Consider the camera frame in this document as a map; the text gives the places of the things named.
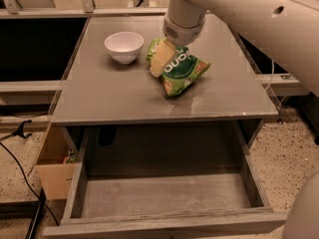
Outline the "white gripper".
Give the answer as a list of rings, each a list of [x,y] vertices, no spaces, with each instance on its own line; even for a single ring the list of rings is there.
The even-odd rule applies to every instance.
[[[187,46],[192,43],[200,34],[205,20],[190,28],[180,27],[174,23],[168,15],[163,19],[163,34],[166,39],[159,41],[153,48],[151,59],[151,73],[158,78],[165,67],[174,59],[176,54],[175,46]]]

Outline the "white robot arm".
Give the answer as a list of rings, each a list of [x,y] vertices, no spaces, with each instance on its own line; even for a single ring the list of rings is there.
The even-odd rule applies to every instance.
[[[163,33],[186,46],[211,12],[319,95],[317,0],[169,0]]]

